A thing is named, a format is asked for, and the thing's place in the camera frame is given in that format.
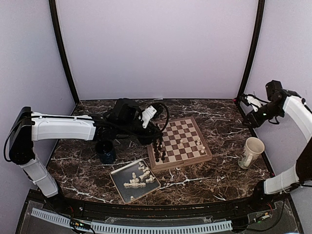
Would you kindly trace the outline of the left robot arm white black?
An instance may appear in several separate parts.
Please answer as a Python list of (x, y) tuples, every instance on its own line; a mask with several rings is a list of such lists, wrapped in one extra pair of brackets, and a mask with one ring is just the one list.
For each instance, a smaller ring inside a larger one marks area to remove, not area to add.
[(63, 213), (69, 208), (61, 189), (47, 172), (34, 151), (34, 142), (47, 139), (79, 139), (102, 142), (120, 137), (136, 137), (142, 145), (148, 145), (163, 136), (163, 130), (151, 120), (157, 110), (149, 106), (138, 109), (126, 117), (117, 117), (112, 110), (103, 114), (60, 116), (33, 112), (23, 107), (16, 118), (3, 146), (7, 162), (20, 166), (32, 182), (38, 186), (50, 205)]

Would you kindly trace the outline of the metal tray wooden rim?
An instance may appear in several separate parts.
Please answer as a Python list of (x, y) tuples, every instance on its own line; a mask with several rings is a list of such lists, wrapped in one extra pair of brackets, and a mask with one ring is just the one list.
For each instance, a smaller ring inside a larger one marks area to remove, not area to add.
[(125, 204), (130, 204), (160, 188), (160, 182), (142, 159), (112, 171), (110, 177)]

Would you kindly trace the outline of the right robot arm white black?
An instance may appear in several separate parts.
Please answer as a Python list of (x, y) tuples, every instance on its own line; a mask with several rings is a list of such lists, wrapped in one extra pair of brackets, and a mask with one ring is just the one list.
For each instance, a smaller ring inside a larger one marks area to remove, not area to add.
[[(272, 79), (280, 80), (284, 89), (296, 91), (306, 100), (307, 106), (312, 109), (311, 79), (305, 81), (294, 79), (282, 81), (282, 79), (277, 78), (256, 81), (250, 79), (246, 87), (246, 93), (254, 94), (258, 98), (267, 101), (265, 85)], [(288, 114), (285, 114), (285, 117), (277, 117), (277, 119), (280, 122), (279, 125), (273, 125), (265, 121), (261, 127), (255, 129), (257, 136), (265, 144), (265, 153), (275, 175), (293, 166), (307, 145), (304, 135)], [(303, 187), (291, 192), (293, 199), (303, 195), (311, 196), (312, 189)]]

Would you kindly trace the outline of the wooden chess board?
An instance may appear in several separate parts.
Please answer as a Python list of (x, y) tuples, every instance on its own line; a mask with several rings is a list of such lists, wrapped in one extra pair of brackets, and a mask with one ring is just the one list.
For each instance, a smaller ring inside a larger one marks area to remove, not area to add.
[[(196, 140), (201, 139), (200, 149), (197, 150)], [(188, 166), (210, 161), (213, 155), (194, 117), (172, 119), (163, 131), (162, 150), (159, 162), (155, 161), (153, 144), (147, 146), (150, 165), (153, 172)]]

